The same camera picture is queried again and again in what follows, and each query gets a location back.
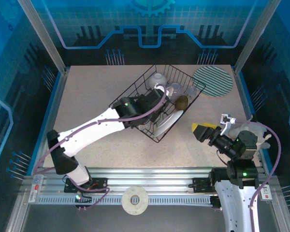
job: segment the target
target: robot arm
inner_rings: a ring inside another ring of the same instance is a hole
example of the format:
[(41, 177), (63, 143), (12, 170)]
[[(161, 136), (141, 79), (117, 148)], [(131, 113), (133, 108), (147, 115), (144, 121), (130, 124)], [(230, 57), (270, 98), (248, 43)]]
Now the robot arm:
[[(86, 126), (92, 122), (98, 122), (104, 119), (129, 119), (140, 116), (150, 109), (153, 109), (161, 100), (163, 91), (158, 86), (157, 89), (151, 90), (146, 96), (140, 95), (137, 97), (124, 97), (118, 100), (112, 107), (108, 108), (104, 113), (98, 117), (84, 123), (83, 125), (71, 130), (58, 133), (55, 130), (47, 133), (48, 146), (51, 148), (59, 141), (68, 138), (71, 133)], [(154, 122), (160, 113), (167, 107), (169, 99), (166, 98), (163, 106), (158, 110), (133, 121), (111, 121), (103, 122), (79, 131), (66, 142), (51, 152), (51, 157), (57, 174), (66, 174), (77, 185), (83, 188), (89, 188), (92, 185), (91, 176), (85, 166), (82, 166), (76, 159), (75, 155), (89, 144), (98, 139), (107, 136), (116, 131), (121, 131), (129, 127), (137, 127), (146, 123), (147, 121)]]
[[(258, 170), (252, 161), (257, 151), (257, 136), (247, 130), (241, 131), (235, 140), (225, 134), (235, 118), (222, 115), (222, 129), (210, 124), (193, 124), (192, 131), (201, 143), (209, 140), (209, 146), (215, 146), (221, 154), (231, 160), (227, 168), (213, 168), (209, 178), (211, 185), (217, 191), (226, 231), (251, 232), (250, 200), (259, 187)], [(259, 231), (257, 200), (253, 204), (254, 231)]]

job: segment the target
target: table surface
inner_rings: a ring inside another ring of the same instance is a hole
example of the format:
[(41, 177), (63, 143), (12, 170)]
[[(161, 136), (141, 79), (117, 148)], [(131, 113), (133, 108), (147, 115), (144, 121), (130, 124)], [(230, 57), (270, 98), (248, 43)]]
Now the table surface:
[[(71, 66), (54, 129), (67, 131), (100, 115), (150, 66)], [(101, 168), (224, 166), (216, 148), (198, 142), (191, 132), (194, 122), (218, 125), (222, 113), (241, 121), (246, 119), (231, 66), (217, 66), (231, 75), (231, 92), (216, 98), (201, 94), (161, 142), (153, 142), (137, 129), (126, 129), (92, 143), (75, 157), (87, 167)], [(175, 67), (192, 76), (202, 65)], [(158, 72), (163, 68), (164, 65), (157, 65)], [(52, 160), (47, 157), (44, 167), (51, 166)]]

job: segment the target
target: wire basket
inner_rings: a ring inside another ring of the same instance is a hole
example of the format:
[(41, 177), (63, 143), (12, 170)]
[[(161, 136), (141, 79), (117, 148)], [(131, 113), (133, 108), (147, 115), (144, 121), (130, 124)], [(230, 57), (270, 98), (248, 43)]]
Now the wire basket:
[[(190, 100), (188, 107), (184, 110), (184, 113), (189, 109), (189, 107), (197, 100), (200, 93), (205, 89), (206, 85), (201, 81), (193, 78), (192, 76), (184, 73), (183, 71), (179, 70), (178, 68), (172, 65), (152, 65), (143, 75), (141, 75), (135, 82), (133, 82), (122, 94), (120, 94), (111, 104), (110, 107), (117, 102), (122, 97), (138, 97), (141, 94), (147, 95), (151, 88), (148, 86), (148, 79), (154, 75), (155, 73), (161, 73), (168, 79), (168, 84), (178, 83), (184, 89), (184, 94), (188, 87), (195, 86), (200, 91), (197, 92), (197, 95)], [(177, 120), (172, 126), (169, 127), (163, 134), (158, 137), (154, 137), (154, 132), (160, 122), (162, 122), (167, 116), (173, 113), (175, 110), (175, 103), (169, 102), (168, 106), (161, 112), (158, 118), (154, 121), (148, 121), (142, 127), (136, 127), (140, 132), (144, 135), (159, 143), (165, 135), (170, 131), (170, 129), (176, 124)]]

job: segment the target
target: metal frame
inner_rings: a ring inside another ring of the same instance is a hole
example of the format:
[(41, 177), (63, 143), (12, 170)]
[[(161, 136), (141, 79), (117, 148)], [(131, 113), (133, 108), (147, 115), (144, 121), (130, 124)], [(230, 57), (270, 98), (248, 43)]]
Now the metal frame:
[(37, 32), (40, 40), (42, 41), (57, 69), (61, 74), (64, 74), (66, 71), (66, 66), (64, 65), (59, 52), (57, 51), (52, 39), (47, 33), (47, 30), (42, 23), (37, 11), (35, 10), (32, 2), (30, 0), (18, 0), (18, 2), (23, 8), (34, 30)]
[(46, 132), (50, 131), (54, 128), (54, 124), (56, 121), (59, 105), (61, 102), (62, 94), (64, 91), (64, 87), (67, 81), (67, 77), (69, 74), (69, 68), (66, 69), (66, 72), (56, 78), (56, 82), (54, 85), (54, 89), (52, 95), (50, 97), (45, 116), (42, 123), (42, 128), (40, 130), (40, 134), (37, 140), (37, 144), (34, 148), (33, 155), (27, 170), (27, 175), (32, 175), (32, 170), (38, 159), (47, 151), (48, 145), (46, 142)]
[(250, 56), (252, 50), (256, 46), (259, 38), (264, 33), (264, 30), (267, 26), (267, 24), (270, 22), (273, 14), (276, 11), (276, 8), (278, 7), (281, 0), (269, 0), (268, 4), (264, 8), (254, 30), (252, 31), (247, 43), (245, 44), (245, 47), (243, 48), (242, 53), (240, 54), (236, 64), (235, 64), (235, 73), (238, 74), (244, 64), (246, 63), (248, 57)]
[[(238, 75), (235, 75), (237, 85), (240, 82)], [(61, 79), (56, 98), (53, 102), (53, 111), (49, 115), (47, 120), (48, 127), (54, 125), (57, 110), (59, 108), (60, 100), (63, 94), (63, 89), (66, 81), (66, 76)], [(238, 85), (239, 92), (242, 99), (245, 99), (245, 95), (241, 93), (241, 88)], [(243, 104), (246, 108), (246, 112), (249, 112), (249, 107)], [(46, 139), (41, 141), (38, 156), (40, 157), (47, 150)], [(264, 181), (269, 173), (269, 170), (265, 163), (265, 158), (262, 152), (260, 158), (263, 163), (263, 168), (258, 168), (259, 179)], [(107, 177), (108, 185), (111, 188), (109, 193), (109, 202), (103, 202), (102, 204), (120, 204), (116, 199), (120, 199), (122, 193), (130, 186), (141, 186), (146, 189), (148, 195), (152, 199), (170, 199), (169, 203), (162, 203), (160, 205), (171, 205), (171, 200), (176, 197), (179, 201), (190, 197), (191, 204), (197, 205), (198, 199), (204, 199), (205, 204), (203, 206), (210, 206), (207, 202), (208, 196), (216, 195), (215, 192), (209, 193), (193, 193), (193, 189), (188, 188), (188, 184), (192, 183), (192, 178), (206, 178), (212, 167), (204, 168), (123, 168), (123, 169), (110, 169), (110, 168), (91, 168), (89, 172), (94, 177)], [(57, 175), (55, 171), (50, 171), (44, 175), (43, 187), (40, 195), (37, 198), (35, 204), (60, 204), (59, 201), (67, 201), (66, 204), (74, 204), (71, 199), (75, 197), (75, 194), (67, 194), (63, 192), (64, 183), (62, 182), (63, 176)], [(26, 213), (28, 209), (29, 192), (32, 184), (32, 176), (25, 177), (23, 184), (20, 188), (17, 200), (14, 205), (12, 215), (7, 227), (7, 232), (20, 232), (22, 225), (25, 223)], [(270, 180), (270, 188), (273, 196), (271, 202), (274, 213), (276, 215), (277, 224), (281, 231), (290, 232), (290, 214), (287, 204), (282, 195), (280, 184), (277, 177), (273, 177)], [(93, 201), (96, 201), (102, 194), (93, 195)], [(187, 205), (187, 203), (178, 203), (177, 205)]]
[[(52, 60), (61, 73), (65, 73), (65, 65), (56, 50), (50, 36), (48, 35), (44, 25), (41, 22), (36, 10), (34, 9), (30, 0), (18, 0), (22, 6), (25, 14), (36, 30), (38, 36), (46, 47)], [(270, 0), (265, 7), (257, 25), (255, 26), (247, 44), (245, 45), (237, 63), (235, 66), (235, 73), (238, 74), (243, 67), (244, 63), (248, 59), (252, 49), (257, 43), (271, 16), (275, 12), (277, 6), (281, 0)], [(236, 83), (239, 91), (241, 90), (241, 81), (237, 75), (235, 75)], [(52, 104), (53, 111), (46, 120), (45, 128), (50, 128), (54, 125), (59, 103), (63, 94), (67, 75), (63, 75), (60, 80), (59, 88), (56, 91), (55, 99)], [(243, 106), (247, 116), (250, 116), (249, 105), (244, 93), (241, 93)], [(47, 150), (47, 142), (45, 138), (46, 130), (43, 131), (40, 146), (37, 152), (37, 158), (41, 156)], [(259, 168), (260, 181), (264, 180), (268, 174), (266, 165), (263, 168)], [(149, 196), (209, 196), (215, 193), (193, 193), (193, 190), (188, 188), (188, 184), (191, 183), (191, 179), (194, 177), (208, 177), (208, 173), (212, 168), (158, 168), (158, 169), (90, 169), (90, 173), (95, 177), (107, 177), (109, 178), (108, 184), (111, 187), (110, 196), (121, 196), (125, 189), (130, 186), (139, 185), (143, 186), (148, 192)], [(31, 189), (32, 176), (28, 176), (23, 181), (20, 192), (16, 199), (14, 209), (12, 211), (7, 232), (20, 232), (25, 222), (26, 213), (28, 209), (29, 191)], [(50, 172), (44, 175), (44, 184), (41, 189), (40, 196), (45, 197), (71, 197), (71, 195), (63, 193), (62, 176), (56, 175), (54, 172)], [(290, 231), (290, 214), (288, 207), (281, 194), (281, 188), (276, 177), (270, 180), (270, 186), (273, 196), (272, 205), (277, 218), (278, 226), (281, 231)]]

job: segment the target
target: gear logo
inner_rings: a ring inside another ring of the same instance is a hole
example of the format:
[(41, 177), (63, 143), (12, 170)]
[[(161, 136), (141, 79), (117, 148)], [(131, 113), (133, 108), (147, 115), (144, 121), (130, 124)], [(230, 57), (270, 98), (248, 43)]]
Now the gear logo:
[(129, 6), (136, 14), (141, 13), (142, 16), (151, 17), (152, 15), (158, 16), (159, 13), (163, 14), (174, 3), (174, 0), (132, 0)]

